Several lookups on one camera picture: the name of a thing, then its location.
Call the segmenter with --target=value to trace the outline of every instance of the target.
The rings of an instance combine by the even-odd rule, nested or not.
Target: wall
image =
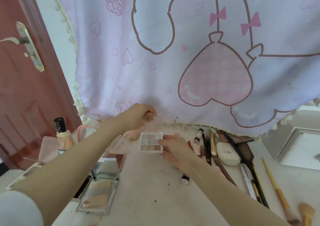
[[[64,76],[74,97],[74,81],[76,70],[76,54],[74,45],[69,42],[70,34],[66,32],[66,24],[61,22],[61,14],[55,10],[54,0],[36,0],[42,18],[48,30],[51,42],[56,51]]]

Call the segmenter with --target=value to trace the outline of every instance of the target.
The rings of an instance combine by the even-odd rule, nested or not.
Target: hand
[[[163,139],[159,139],[158,142],[164,149],[161,155],[180,171],[187,173],[190,158],[196,155],[190,149],[186,140],[180,134],[175,133],[174,135],[163,135]]]
[[[124,132],[136,130],[142,127],[146,122],[153,121],[157,115],[154,107],[146,104],[134,104],[128,110],[117,115],[116,119],[123,125]]]

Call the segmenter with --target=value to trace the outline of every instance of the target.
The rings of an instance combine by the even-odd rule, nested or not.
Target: makeup brush
[[[309,204],[302,202],[299,204],[299,211],[303,216],[302,226],[311,226],[311,219],[314,217],[315,210]]]
[[[300,225],[300,220],[297,218],[297,216],[291,210],[287,200],[285,199],[285,196],[283,195],[281,189],[278,187],[277,183],[275,182],[275,179],[274,179],[273,175],[271,174],[271,171],[263,158],[262,158],[262,162],[264,164],[264,167],[266,168],[266,171],[267,171],[268,176],[270,178],[271,184],[273,185],[273,188],[275,189],[277,196],[281,202],[283,211],[285,212],[287,222],[291,225],[297,225],[297,224]]]

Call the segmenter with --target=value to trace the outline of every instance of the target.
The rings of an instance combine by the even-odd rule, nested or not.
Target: white sleeve
[[[43,226],[42,215],[34,201],[21,192],[0,195],[1,226]]]

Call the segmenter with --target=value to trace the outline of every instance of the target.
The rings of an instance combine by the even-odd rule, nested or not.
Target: black bottle cap
[[[54,123],[56,124],[57,133],[64,133],[67,131],[66,122],[63,117],[58,117],[54,119]]]

